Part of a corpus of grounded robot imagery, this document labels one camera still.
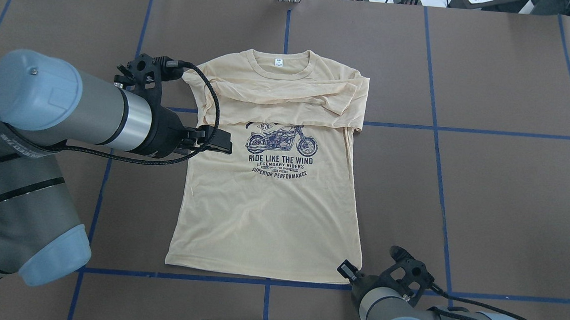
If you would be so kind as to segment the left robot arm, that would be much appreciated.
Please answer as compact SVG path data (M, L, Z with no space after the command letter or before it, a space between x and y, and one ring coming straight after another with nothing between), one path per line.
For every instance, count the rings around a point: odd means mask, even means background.
M180 163L203 151L231 154L231 136L212 125L186 127L161 104L162 84L196 65L140 54L109 83L32 50L0 60L0 279L18 274L45 285L92 256L56 154L77 151L141 165Z

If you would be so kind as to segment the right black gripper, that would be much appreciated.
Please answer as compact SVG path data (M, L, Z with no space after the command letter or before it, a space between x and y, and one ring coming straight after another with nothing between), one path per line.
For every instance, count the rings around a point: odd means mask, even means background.
M426 269L424 262L415 259L406 249L393 245L389 254L394 264L380 275L361 273L346 259L337 267L339 274L352 282L352 298L363 299L369 291L387 287L405 301L417 303L423 293L434 285L435 278Z

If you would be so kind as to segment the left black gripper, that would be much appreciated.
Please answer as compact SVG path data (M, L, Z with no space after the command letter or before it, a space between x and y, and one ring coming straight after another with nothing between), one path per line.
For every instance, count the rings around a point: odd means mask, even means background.
M180 144L187 129L178 114L163 106L151 108L152 123L143 143L138 147L138 154L151 158L165 158ZM201 125L188 130L186 150L221 152L231 155L231 134L210 125Z

